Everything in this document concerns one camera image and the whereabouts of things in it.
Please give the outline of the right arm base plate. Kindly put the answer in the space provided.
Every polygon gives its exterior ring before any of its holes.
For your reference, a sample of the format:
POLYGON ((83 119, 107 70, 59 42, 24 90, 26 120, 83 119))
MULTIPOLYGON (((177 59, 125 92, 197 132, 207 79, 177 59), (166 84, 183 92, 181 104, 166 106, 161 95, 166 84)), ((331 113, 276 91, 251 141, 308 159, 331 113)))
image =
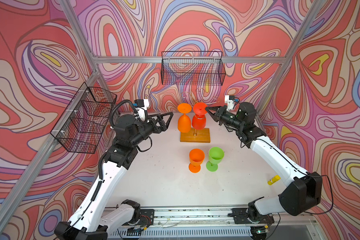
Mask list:
POLYGON ((248 208, 233 208, 231 213, 228 213, 228 217, 234 219, 234 223, 237 225, 243 224, 264 224, 272 225, 275 223, 274 217, 272 214, 260 215, 255 212, 253 209, 248 208))

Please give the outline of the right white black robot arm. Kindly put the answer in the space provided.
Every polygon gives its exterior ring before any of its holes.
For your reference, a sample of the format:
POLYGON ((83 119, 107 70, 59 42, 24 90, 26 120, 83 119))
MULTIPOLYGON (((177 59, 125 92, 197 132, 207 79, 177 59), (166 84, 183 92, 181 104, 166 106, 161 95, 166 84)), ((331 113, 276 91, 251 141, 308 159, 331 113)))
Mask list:
POLYGON ((322 176, 308 172, 276 147, 267 134, 255 125, 257 111, 253 104, 240 103, 235 114, 229 111, 227 105, 206 107, 206 111, 220 126, 235 132, 245 147, 262 157, 286 186, 276 197, 262 197, 250 202, 247 210, 250 222, 258 223, 266 215, 274 213, 297 216, 321 202, 322 176))

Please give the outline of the green wine glass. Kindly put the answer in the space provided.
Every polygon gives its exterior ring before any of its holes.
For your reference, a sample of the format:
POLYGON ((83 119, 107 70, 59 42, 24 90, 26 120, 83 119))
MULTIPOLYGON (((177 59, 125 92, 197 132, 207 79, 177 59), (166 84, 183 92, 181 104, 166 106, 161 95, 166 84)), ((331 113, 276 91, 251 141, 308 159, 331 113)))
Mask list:
POLYGON ((206 163, 206 168, 210 172, 215 172, 218 170, 218 164, 223 160, 225 156, 224 151, 219 147, 212 147, 208 152, 208 162, 206 163))

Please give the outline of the red wine glass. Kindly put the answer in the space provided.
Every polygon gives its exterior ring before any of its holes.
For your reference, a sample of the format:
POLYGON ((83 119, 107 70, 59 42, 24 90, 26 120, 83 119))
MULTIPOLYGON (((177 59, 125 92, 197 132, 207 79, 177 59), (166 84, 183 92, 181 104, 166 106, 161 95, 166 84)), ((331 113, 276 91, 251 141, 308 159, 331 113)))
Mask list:
POLYGON ((195 130, 202 130, 206 127, 206 107, 205 103, 196 103, 193 106, 194 117, 192 119, 192 126, 195 130))

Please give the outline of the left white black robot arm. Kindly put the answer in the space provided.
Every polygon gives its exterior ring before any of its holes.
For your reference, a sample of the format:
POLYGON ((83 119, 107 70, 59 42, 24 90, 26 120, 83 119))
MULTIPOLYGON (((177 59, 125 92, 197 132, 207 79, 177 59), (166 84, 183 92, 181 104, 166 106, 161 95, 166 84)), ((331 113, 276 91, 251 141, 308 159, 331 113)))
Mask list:
POLYGON ((126 114, 111 119, 116 136, 98 162, 98 177, 84 201, 67 222, 55 228, 57 240, 106 240, 112 231, 128 225, 131 232, 141 233, 153 224, 154 212, 145 213, 132 200, 123 201, 113 212, 103 216, 115 187, 127 173, 142 150, 139 144, 151 140, 169 128, 173 113, 139 116, 126 114))

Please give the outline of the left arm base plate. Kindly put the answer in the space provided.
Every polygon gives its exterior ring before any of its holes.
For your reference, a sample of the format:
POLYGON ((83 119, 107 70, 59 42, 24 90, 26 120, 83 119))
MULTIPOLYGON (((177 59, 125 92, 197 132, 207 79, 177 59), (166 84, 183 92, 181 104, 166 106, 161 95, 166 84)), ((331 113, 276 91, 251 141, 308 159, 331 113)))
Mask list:
POLYGON ((134 212, 132 219, 127 224, 131 226, 139 225, 141 227, 149 227, 154 223, 154 216, 154 209, 142 209, 134 212))

